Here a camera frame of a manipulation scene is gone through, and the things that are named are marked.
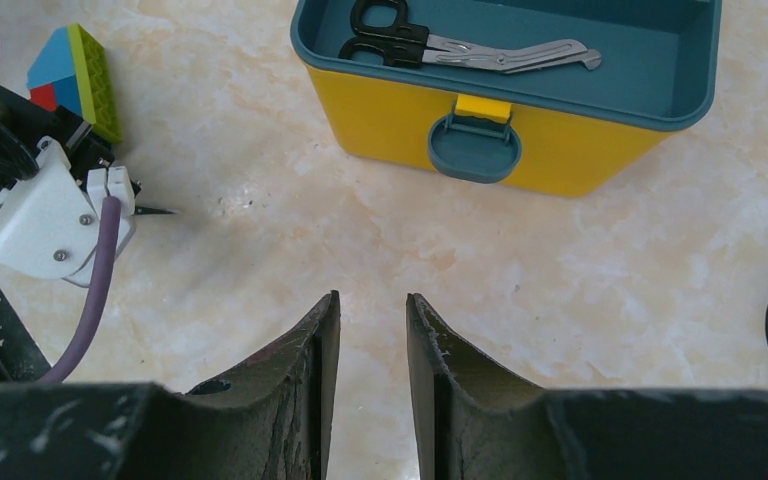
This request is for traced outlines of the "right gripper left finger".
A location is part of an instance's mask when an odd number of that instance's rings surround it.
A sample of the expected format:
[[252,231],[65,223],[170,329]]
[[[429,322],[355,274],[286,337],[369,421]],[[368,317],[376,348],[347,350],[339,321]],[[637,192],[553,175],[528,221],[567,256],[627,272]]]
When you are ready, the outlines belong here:
[[340,297],[186,393],[155,383],[0,384],[0,479],[322,479]]

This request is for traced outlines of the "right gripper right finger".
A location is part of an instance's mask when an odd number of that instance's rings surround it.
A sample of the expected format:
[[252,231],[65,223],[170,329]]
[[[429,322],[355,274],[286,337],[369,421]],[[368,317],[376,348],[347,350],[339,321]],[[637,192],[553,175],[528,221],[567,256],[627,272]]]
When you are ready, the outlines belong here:
[[768,391],[542,387],[419,294],[406,326],[424,479],[768,479]]

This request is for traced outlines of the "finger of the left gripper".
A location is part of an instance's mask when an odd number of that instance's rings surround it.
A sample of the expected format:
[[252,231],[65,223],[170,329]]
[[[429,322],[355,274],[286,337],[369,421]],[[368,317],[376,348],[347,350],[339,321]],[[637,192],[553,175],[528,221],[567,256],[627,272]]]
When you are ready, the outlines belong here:
[[134,215],[176,215],[176,210],[164,209],[158,207],[140,206],[135,207]]

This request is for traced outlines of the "colourful card pack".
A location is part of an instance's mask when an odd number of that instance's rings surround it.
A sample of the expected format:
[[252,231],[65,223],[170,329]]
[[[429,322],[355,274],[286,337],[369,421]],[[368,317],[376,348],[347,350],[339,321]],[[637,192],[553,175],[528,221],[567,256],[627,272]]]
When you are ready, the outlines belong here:
[[111,144],[123,140],[105,48],[78,23],[55,30],[26,75],[31,101],[64,107],[86,120]]

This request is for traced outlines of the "yellow plastic medicine box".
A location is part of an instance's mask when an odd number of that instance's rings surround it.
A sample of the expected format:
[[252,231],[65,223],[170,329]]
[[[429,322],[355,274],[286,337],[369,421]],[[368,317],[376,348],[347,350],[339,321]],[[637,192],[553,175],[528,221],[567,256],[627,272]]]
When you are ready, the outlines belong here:
[[348,153],[473,183],[586,195],[665,132],[395,81],[310,67]]

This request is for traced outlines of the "black handled scissors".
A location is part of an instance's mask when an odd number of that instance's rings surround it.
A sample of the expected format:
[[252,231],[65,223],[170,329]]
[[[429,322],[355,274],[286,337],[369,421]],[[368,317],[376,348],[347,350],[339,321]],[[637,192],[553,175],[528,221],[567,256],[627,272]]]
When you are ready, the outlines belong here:
[[[373,6],[392,9],[393,22],[387,26],[366,24],[364,15]],[[342,45],[339,57],[349,60],[365,52],[378,56],[388,67],[417,69],[428,64],[504,75],[568,64],[581,64],[593,71],[602,64],[602,54],[578,40],[554,40],[519,49],[493,48],[435,35],[428,27],[409,22],[408,14],[405,1],[355,2],[350,13],[354,36]]]

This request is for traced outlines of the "teal divided tray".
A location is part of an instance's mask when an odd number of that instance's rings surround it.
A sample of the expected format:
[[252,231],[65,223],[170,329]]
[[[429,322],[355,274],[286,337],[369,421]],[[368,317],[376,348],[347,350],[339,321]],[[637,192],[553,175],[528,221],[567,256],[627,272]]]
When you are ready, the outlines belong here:
[[715,94],[720,1],[301,1],[309,66],[652,131]]

